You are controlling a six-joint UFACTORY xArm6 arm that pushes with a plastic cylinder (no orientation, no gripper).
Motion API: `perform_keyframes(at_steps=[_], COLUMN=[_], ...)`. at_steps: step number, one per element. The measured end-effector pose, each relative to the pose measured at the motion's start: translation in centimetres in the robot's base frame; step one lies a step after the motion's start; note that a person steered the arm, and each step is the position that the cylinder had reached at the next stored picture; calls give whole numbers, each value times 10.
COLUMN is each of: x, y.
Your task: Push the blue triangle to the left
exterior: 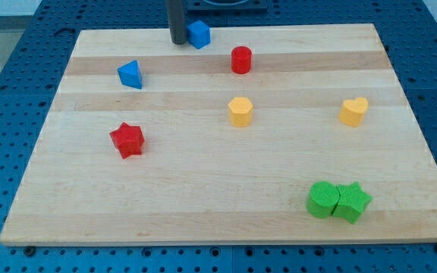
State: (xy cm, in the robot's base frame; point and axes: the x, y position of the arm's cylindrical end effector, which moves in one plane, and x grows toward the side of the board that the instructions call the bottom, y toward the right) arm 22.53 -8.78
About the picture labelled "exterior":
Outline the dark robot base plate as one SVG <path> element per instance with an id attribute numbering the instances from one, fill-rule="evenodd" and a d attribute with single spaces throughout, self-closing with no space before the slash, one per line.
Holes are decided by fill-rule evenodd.
<path id="1" fill-rule="evenodd" d="M 267 0 L 186 0 L 188 13 L 267 11 Z"/>

